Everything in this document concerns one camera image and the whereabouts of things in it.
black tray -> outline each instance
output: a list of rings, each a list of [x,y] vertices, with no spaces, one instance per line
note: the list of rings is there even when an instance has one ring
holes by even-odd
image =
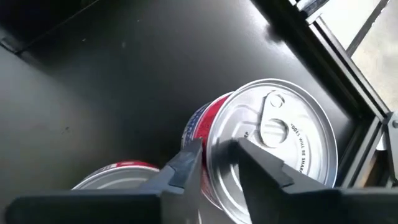
[[[322,21],[301,16],[288,1],[102,0],[21,54],[35,68],[7,55],[0,206],[120,160],[162,167],[197,108],[260,78],[318,100],[338,143],[336,184],[361,185],[388,109]],[[203,204],[204,217],[226,218]]]

red label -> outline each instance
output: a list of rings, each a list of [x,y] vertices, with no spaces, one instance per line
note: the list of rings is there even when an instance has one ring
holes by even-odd
[[[156,166],[153,166],[152,164],[142,162],[142,161],[122,161],[122,162],[117,162],[115,163],[116,167],[125,167],[125,166],[146,166],[146,167],[151,167],[151,168],[156,168]]]
[[[202,138],[202,147],[203,147],[203,157],[202,163],[206,167],[206,146],[207,146],[207,139],[209,136],[211,124],[220,110],[223,103],[228,99],[229,95],[219,99],[214,104],[210,105],[210,107],[205,111],[205,114],[202,116],[201,120],[198,123],[198,127],[195,131],[194,138]]]

pull tab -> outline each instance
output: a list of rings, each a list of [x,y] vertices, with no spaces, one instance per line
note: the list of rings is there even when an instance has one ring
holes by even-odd
[[[278,148],[286,139],[294,141],[297,151],[297,163],[290,164],[299,172],[306,174],[309,169],[310,149],[305,133],[295,122],[299,109],[295,109],[290,98],[278,91],[270,92],[264,100],[260,121],[262,142],[271,148]]]
[[[285,103],[283,95],[278,91],[272,91],[265,97],[260,122],[260,136],[268,147],[278,147],[286,140],[289,133],[287,125],[289,119],[286,115]]]

black metal frame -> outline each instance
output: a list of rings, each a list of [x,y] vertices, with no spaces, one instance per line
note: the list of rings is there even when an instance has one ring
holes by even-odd
[[[382,135],[382,121],[390,112],[344,48],[321,18],[308,24],[311,15],[300,12],[290,1],[258,0],[265,16],[278,27],[280,35],[302,56],[346,108],[356,115],[357,128],[339,161],[336,186],[363,187]]]

tin can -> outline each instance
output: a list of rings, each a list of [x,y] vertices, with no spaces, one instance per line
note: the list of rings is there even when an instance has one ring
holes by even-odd
[[[142,161],[122,161],[102,167],[84,178],[72,190],[133,189],[151,179],[159,169]],[[198,212],[198,224],[201,224]]]
[[[210,181],[207,173],[206,166],[206,145],[207,138],[210,131],[211,124],[218,110],[221,108],[223,103],[232,94],[226,93],[216,100],[203,105],[201,108],[196,110],[192,117],[189,119],[187,125],[185,126],[184,132],[182,134],[181,147],[185,147],[192,139],[202,138],[202,148],[203,148],[203,168],[202,168],[202,178],[201,178],[201,191],[202,194],[217,208],[220,208],[218,201],[214,196],[212,191]]]
[[[248,83],[222,104],[206,143],[211,191],[236,223],[251,223],[238,165],[229,159],[228,146],[236,138],[247,138],[299,172],[334,186],[335,135],[317,101],[291,82],[265,79]]]

